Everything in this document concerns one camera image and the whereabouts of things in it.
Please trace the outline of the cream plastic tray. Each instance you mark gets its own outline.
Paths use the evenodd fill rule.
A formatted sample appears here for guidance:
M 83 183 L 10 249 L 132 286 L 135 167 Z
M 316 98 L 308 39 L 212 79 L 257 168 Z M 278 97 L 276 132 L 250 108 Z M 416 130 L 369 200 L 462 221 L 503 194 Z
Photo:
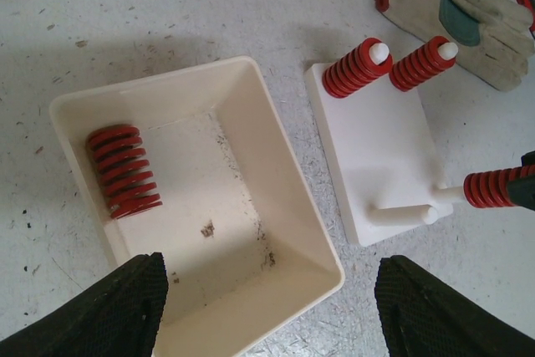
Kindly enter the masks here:
M 338 291 L 344 270 L 246 56 L 56 98 L 53 127 L 110 264 L 161 252 L 157 356 L 237 356 Z M 140 131 L 161 205 L 110 217 L 86 140 Z

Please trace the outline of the short red spring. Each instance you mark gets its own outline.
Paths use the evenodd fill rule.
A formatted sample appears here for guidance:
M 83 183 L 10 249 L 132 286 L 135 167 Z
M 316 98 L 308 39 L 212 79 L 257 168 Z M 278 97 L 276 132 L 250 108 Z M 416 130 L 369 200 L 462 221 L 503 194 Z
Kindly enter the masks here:
M 388 74 L 392 66 L 389 47 L 377 38 L 367 38 L 327 67 L 322 75 L 322 84 L 332 97 L 347 98 Z

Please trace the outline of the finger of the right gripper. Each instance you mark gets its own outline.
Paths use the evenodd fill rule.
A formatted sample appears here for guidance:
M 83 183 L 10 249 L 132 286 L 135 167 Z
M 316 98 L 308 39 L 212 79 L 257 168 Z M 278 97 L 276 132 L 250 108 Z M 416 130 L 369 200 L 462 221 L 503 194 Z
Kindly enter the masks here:
M 509 181 L 507 194 L 513 205 L 535 209 L 535 175 Z
M 524 154 L 521 158 L 522 166 L 533 166 L 535 165 L 535 150 L 532 150 Z

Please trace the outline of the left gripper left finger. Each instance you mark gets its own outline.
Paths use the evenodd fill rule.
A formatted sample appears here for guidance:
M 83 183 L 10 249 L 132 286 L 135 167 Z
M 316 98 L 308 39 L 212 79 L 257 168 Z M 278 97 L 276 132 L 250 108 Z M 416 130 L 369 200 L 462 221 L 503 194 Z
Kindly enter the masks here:
M 141 254 L 1 341 L 2 356 L 151 356 L 169 283 L 163 254 Z

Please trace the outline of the medium red spring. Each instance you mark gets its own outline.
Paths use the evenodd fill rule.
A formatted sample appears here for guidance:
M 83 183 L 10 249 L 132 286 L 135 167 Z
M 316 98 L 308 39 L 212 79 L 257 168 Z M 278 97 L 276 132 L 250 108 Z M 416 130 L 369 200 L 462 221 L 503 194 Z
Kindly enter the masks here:
M 435 36 L 393 65 L 390 82 L 402 92 L 412 90 L 453 67 L 458 51 L 449 39 Z

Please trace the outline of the beige work glove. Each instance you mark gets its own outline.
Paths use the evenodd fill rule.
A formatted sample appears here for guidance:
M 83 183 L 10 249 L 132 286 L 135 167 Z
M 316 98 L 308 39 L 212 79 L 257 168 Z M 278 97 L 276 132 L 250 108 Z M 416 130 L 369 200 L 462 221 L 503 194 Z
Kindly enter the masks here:
M 532 12 L 511 0 L 375 0 L 399 28 L 427 42 L 456 43 L 456 62 L 494 89 L 508 92 L 527 75 L 534 42 Z

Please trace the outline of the white peg board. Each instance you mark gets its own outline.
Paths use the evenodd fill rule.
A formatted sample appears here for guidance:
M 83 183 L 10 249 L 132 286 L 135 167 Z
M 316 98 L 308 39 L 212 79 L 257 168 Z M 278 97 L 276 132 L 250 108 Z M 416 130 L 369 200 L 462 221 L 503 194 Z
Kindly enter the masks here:
M 348 242 L 367 247 L 451 215 L 466 198 L 446 184 L 418 93 L 388 73 L 334 98 L 322 84 L 332 64 L 314 64 L 305 84 Z

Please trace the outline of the long red spring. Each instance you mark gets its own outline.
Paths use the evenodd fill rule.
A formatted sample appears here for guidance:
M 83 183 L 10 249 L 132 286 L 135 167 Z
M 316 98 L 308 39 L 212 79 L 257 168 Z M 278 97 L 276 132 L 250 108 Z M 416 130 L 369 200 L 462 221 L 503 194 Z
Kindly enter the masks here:
M 469 174 L 463 182 L 466 200 L 475 208 L 517 207 L 507 194 L 509 181 L 534 175 L 534 166 L 519 166 Z

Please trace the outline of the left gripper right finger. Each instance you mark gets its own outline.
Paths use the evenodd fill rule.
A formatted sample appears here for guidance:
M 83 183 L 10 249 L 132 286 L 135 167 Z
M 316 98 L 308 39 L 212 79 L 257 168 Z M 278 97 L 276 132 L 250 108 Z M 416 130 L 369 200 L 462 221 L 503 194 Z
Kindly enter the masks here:
M 391 356 L 534 355 L 534 339 L 405 256 L 380 260 L 374 297 Z

